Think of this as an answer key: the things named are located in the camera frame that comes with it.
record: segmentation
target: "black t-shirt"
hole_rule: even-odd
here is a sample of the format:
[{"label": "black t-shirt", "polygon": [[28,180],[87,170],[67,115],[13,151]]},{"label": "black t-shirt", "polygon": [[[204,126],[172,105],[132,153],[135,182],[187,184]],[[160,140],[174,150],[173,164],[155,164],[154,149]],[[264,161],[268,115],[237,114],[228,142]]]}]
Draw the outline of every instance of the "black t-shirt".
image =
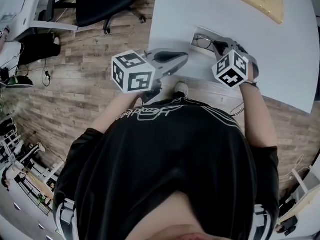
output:
[{"label": "black t-shirt", "polygon": [[76,140],[54,192],[75,200],[80,239],[124,240],[175,191],[207,234],[248,239],[255,204],[279,214],[277,148],[249,146],[227,113],[179,98],[130,109]]}]

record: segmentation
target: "black office chair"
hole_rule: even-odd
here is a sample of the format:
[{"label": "black office chair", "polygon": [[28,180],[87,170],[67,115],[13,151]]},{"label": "black office chair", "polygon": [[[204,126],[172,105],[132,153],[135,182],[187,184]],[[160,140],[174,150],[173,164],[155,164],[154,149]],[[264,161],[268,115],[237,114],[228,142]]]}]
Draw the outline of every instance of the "black office chair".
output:
[{"label": "black office chair", "polygon": [[143,15],[130,7],[134,2],[135,0],[76,0],[74,4],[49,0],[47,10],[40,14],[39,20],[50,22],[54,18],[55,9],[75,8],[78,27],[87,27],[104,21],[103,30],[108,35],[111,33],[109,28],[111,17],[122,11],[131,12],[141,24],[146,22]]}]

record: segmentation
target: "floor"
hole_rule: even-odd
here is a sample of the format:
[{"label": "floor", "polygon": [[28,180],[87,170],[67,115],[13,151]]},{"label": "floor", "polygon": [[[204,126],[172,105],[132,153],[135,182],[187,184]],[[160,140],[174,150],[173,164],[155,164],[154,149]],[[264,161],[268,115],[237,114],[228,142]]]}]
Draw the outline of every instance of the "floor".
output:
[{"label": "floor", "polygon": [[[14,114],[24,140],[33,144],[41,141],[46,147],[47,151],[39,154],[45,164],[51,166],[60,159],[65,161],[72,142],[120,93],[110,81],[111,57],[129,49],[148,49],[155,0],[137,0],[135,5],[146,16],[146,24],[140,24],[137,18],[124,12],[112,20],[111,35],[103,34],[103,22],[77,32],[58,31],[61,53],[46,60],[46,70],[51,75],[49,87],[42,83],[39,70],[43,69],[45,61],[41,61],[28,65],[33,88],[6,89],[2,93],[4,109]],[[74,10],[67,10],[59,22],[75,23]],[[242,103],[239,89],[229,90],[219,84],[175,76],[164,82],[162,96],[157,99],[169,95],[178,81],[188,84],[189,98],[228,113]],[[315,102],[312,113],[307,114],[269,98],[265,98],[265,102],[278,136],[278,170],[283,176],[280,177],[283,196],[297,184],[284,175],[291,171],[302,154],[304,158],[297,171],[301,170],[300,175],[305,174],[307,169],[304,167],[312,163],[320,148],[320,103]],[[236,119],[243,128],[244,114]]]}]

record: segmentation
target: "white table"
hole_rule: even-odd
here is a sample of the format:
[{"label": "white table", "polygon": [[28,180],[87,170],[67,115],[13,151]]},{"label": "white table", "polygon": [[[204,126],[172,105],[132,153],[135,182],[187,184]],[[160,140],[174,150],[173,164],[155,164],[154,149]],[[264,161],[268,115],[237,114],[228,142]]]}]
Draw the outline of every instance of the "white table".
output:
[{"label": "white table", "polygon": [[234,39],[257,59],[264,96],[311,112],[320,62],[311,0],[284,0],[283,24],[241,0],[156,0],[149,49],[187,51],[189,62],[176,74],[214,81],[216,60],[189,49],[196,26]]},{"label": "white table", "polygon": [[8,41],[14,40],[29,28],[78,30],[78,27],[75,25],[35,20],[38,4],[39,0],[25,0],[22,11],[9,24],[11,32]]}]

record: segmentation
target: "chair wheel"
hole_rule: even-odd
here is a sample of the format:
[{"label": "chair wheel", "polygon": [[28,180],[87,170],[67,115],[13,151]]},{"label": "chair wheel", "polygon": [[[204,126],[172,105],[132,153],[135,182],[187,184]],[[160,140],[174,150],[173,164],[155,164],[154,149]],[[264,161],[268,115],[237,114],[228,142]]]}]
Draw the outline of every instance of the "chair wheel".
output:
[{"label": "chair wheel", "polygon": [[141,24],[143,24],[143,23],[146,23],[147,20],[146,20],[146,17],[142,16],[139,18],[139,21]]},{"label": "chair wheel", "polygon": [[110,35],[110,33],[111,33],[110,28],[107,28],[104,30],[105,35]]}]

